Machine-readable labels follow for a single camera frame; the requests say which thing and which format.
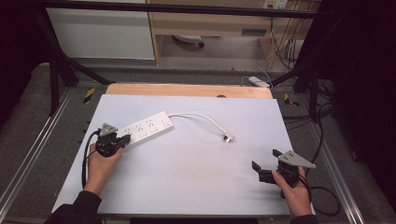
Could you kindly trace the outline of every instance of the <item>human hand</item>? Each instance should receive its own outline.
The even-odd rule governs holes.
[[[105,183],[117,161],[122,157],[123,148],[117,150],[117,153],[111,157],[103,157],[96,150],[96,144],[90,145],[90,154],[88,158],[88,180],[84,190],[90,191],[100,196]]]
[[[304,169],[302,167],[298,169],[300,175],[305,178]],[[309,201],[308,190],[305,185],[299,181],[296,186],[292,188],[279,172],[272,171],[272,174],[275,182],[285,194],[291,218],[312,215],[311,202]]]

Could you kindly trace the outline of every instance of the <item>white power strip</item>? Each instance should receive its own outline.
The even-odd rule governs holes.
[[[131,135],[130,146],[141,144],[161,133],[166,133],[174,127],[172,121],[163,111],[136,123],[130,124],[117,131],[117,137]]]
[[[263,87],[263,88],[268,88],[270,85],[266,83],[265,81],[257,78],[257,77],[250,77],[248,81],[258,87]]]

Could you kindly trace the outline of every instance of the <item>small object on floor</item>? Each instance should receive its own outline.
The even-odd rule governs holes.
[[[261,79],[259,79],[259,78],[257,78],[257,77],[250,77],[250,78],[248,79],[248,81],[249,81],[251,84],[253,84],[253,85],[257,86],[257,87],[268,88],[268,87],[270,86],[270,85],[269,85],[268,83],[266,83],[264,80],[261,80]]]
[[[198,44],[200,48],[205,46],[204,41],[198,35],[173,35],[173,37],[186,43]]]
[[[87,95],[85,95],[84,101],[82,102],[84,105],[90,102],[94,92],[95,92],[95,88],[90,88],[88,90]]]
[[[293,102],[289,99],[289,96],[287,93],[285,93],[285,105],[294,105],[294,106],[300,106],[298,102]]]

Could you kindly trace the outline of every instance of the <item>white table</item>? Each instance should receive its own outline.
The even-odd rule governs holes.
[[[230,143],[210,121],[174,117],[174,130],[125,148],[101,195],[99,214],[127,217],[266,217],[288,215],[275,185],[259,182],[251,161],[275,169],[273,148],[291,149],[276,100],[103,95],[53,210],[72,203],[88,136],[104,122],[122,128],[165,111],[209,116],[234,133]]]

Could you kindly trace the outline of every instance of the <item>aluminum rail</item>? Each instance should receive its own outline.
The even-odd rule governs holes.
[[[52,130],[54,129],[62,113],[64,112],[64,109],[66,108],[66,105],[68,103],[69,97],[72,92],[73,92],[73,88],[68,88],[64,91],[64,94],[61,98],[60,107],[58,108],[58,110],[55,111],[53,116],[47,119],[46,124],[44,125],[37,139],[31,146],[20,168],[18,169],[17,173],[14,175],[12,180],[9,182],[7,189],[1,196],[0,223],[3,222],[3,219],[6,217],[9,208],[11,207],[21,187],[23,186],[24,181],[26,180],[33,166],[35,165],[35,161],[40,155],[41,150],[43,149],[44,145],[49,139],[50,134],[52,133]]]
[[[304,112],[308,114],[308,101],[304,95],[297,94],[300,105],[302,106]],[[316,140],[320,139],[320,128],[318,124],[309,122],[311,129],[313,130]],[[326,144],[325,139],[323,139],[322,147],[320,148],[320,155],[326,165],[327,171],[329,172],[330,179],[334,184],[335,190],[337,191],[338,197],[340,199],[341,204],[344,206],[344,210],[346,212],[346,216],[349,219],[349,222],[352,224],[363,224],[364,219],[361,215],[361,211],[359,207],[356,205],[355,200],[353,199],[352,193],[349,190],[347,182],[345,181],[343,175],[341,174],[340,169],[335,163],[334,158],[332,157],[332,153],[329,147]]]
[[[146,11],[146,12],[169,12],[190,14],[214,14],[235,15],[251,17],[278,17],[278,18],[300,18],[300,19],[331,19],[335,18],[333,12],[297,11],[281,9],[257,9],[245,7],[204,7],[204,6],[181,6],[162,4],[138,4],[138,3],[108,3],[66,0],[37,0],[34,2],[40,7],[90,9],[109,11]]]

